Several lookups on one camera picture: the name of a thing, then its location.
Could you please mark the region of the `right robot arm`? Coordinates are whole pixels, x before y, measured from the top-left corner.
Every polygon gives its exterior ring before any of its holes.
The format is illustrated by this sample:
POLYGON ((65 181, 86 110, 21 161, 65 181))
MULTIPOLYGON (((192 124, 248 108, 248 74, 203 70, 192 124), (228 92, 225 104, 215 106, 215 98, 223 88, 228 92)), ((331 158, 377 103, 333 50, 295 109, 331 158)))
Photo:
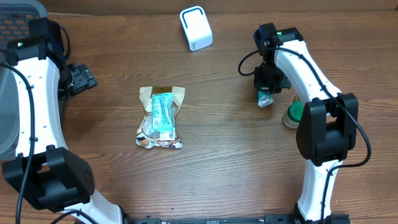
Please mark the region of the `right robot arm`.
POLYGON ((348 215, 331 212, 330 201, 338 167, 356 143, 358 100, 335 87, 311 58, 300 32, 277 30, 272 23, 254 33, 264 64, 254 72, 254 86, 264 93, 294 88, 302 103, 296 143, 306 160, 303 189, 291 223, 349 223, 348 215))

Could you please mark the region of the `brown snack packet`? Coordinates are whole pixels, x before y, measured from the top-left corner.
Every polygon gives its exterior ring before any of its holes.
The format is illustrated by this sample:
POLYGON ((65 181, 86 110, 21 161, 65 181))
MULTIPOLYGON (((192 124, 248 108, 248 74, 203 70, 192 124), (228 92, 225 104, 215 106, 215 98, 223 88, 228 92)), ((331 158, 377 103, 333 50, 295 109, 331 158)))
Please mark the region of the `brown snack packet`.
POLYGON ((183 147, 181 139, 177 136, 175 127, 175 118, 181 109, 183 99, 185 97, 185 89, 178 86, 146 86, 139 90, 139 98, 144 107, 144 119, 137 130, 136 143, 147 149, 152 147, 169 147, 181 149, 183 147), (152 131, 152 95, 157 93, 174 94, 172 104, 172 114, 174 115, 174 131, 160 133, 152 131))

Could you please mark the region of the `green lid white jar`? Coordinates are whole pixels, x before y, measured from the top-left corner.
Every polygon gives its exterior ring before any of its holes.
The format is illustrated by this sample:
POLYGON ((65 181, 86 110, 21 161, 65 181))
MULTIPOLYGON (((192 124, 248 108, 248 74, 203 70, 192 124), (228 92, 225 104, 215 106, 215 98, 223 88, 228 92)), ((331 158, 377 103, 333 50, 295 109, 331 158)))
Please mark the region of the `green lid white jar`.
POLYGON ((297 129, 303 113, 303 104, 301 101, 293 102, 282 116, 284 124, 288 128, 297 129))

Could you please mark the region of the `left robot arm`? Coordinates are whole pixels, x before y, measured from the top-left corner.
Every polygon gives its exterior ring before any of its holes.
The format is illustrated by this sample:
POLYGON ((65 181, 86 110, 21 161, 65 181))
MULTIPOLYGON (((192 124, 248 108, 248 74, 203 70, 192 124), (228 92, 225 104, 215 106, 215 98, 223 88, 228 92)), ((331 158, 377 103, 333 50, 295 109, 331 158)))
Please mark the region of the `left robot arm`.
POLYGON ((19 103, 16 156, 2 174, 28 202, 60 218, 82 223, 130 223, 129 215, 96 189, 89 163, 69 151, 62 133, 62 110, 71 96, 96 86, 86 65, 68 63, 66 30, 46 17, 29 22, 29 36, 12 40, 4 68, 15 78, 19 103))

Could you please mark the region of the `light green wipes packet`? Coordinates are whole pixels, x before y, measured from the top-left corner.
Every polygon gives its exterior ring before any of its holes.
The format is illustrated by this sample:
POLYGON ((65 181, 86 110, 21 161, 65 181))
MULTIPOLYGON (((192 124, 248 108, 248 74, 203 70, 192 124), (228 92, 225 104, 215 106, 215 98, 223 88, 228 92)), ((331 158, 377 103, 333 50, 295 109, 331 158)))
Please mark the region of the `light green wipes packet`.
POLYGON ((174 94, 171 92, 152 95, 152 131, 160 133, 174 131, 173 100, 174 94))

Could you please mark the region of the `small teal white packet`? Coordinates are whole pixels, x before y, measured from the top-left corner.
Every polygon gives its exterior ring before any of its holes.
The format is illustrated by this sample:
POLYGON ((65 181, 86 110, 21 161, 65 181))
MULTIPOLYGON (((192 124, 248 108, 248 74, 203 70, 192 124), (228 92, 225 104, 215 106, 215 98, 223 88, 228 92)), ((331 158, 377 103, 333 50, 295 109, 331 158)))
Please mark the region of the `small teal white packet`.
POLYGON ((274 95, 269 92, 264 93, 262 91, 257 92, 257 105, 260 108, 271 105, 274 102, 274 95))

